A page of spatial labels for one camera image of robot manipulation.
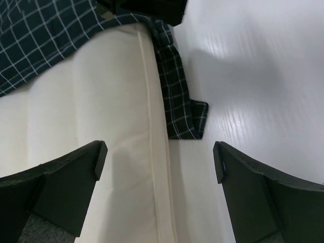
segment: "mattress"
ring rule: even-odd
[[[0,177],[93,140],[108,155],[76,242],[176,243],[163,98],[141,24],[106,30],[0,99]]]

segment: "black object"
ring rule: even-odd
[[[214,160],[237,243],[278,233],[285,243],[324,242],[323,185],[276,170],[224,142],[216,142]]]
[[[79,236],[106,154],[105,143],[94,141],[0,178],[0,242],[17,242],[31,213]]]
[[[155,17],[176,26],[182,22],[187,0],[98,0],[113,14],[117,8]]]

